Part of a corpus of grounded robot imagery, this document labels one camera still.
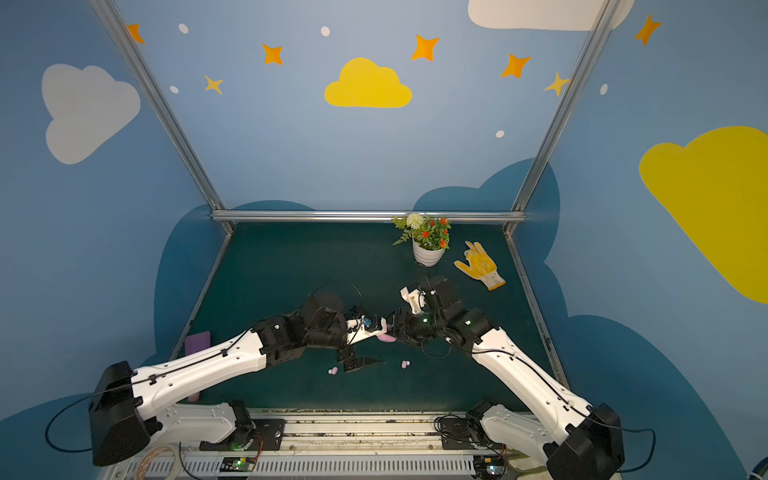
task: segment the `potted plant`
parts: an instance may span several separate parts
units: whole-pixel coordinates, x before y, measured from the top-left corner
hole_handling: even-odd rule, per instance
[[[448,230],[451,230],[451,222],[447,218],[413,213],[407,217],[393,217],[392,222],[402,230],[402,236],[392,245],[406,242],[410,238],[417,262],[423,266],[433,266],[440,261],[448,248]]]

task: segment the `white flower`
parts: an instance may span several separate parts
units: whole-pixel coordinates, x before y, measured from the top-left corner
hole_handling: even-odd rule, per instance
[[[408,218],[406,218],[406,225],[408,225],[411,228],[419,228],[424,224],[424,217],[422,217],[421,214],[410,214],[408,215]]]

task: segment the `yellow glove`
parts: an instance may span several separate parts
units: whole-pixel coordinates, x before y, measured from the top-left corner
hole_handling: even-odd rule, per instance
[[[491,257],[483,250],[480,242],[465,242],[469,250],[464,252],[464,257],[469,262],[469,266],[466,263],[456,260],[453,264],[456,268],[466,273],[475,280],[481,280],[488,290],[499,288],[504,285],[506,281],[501,278],[496,272],[496,264],[491,260]]]

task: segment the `dark green mat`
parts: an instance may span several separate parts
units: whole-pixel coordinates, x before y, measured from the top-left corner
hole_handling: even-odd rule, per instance
[[[214,344],[223,342],[256,320],[295,310],[331,279],[354,283],[369,312],[389,315],[405,305],[400,289],[424,276],[410,244],[391,246],[398,237],[391,224],[242,223],[190,333],[210,330]],[[465,240],[482,243],[507,280],[504,286],[489,292],[453,266],[454,260],[464,260]],[[451,247],[429,272],[447,276],[467,307],[482,308],[535,362],[551,371],[501,228],[455,225]],[[343,283],[327,288],[339,294],[353,291]],[[426,350],[447,352],[444,343]],[[206,389],[200,402],[241,399],[254,408],[466,410],[489,397],[512,410],[527,410],[501,380],[464,353],[433,359],[420,349],[377,339],[357,344],[357,353],[386,363],[331,376],[328,369],[341,367],[336,352],[307,349],[298,360]],[[400,366],[404,359],[411,361],[407,369]]]

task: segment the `white cloud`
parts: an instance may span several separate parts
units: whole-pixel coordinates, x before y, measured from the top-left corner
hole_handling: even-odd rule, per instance
[[[611,23],[627,17],[634,0],[623,0]],[[591,30],[603,0],[469,0],[470,19],[486,28]]]
[[[139,113],[136,89],[90,66],[51,65],[43,74],[43,101],[53,121],[48,149],[63,164],[85,160]]]

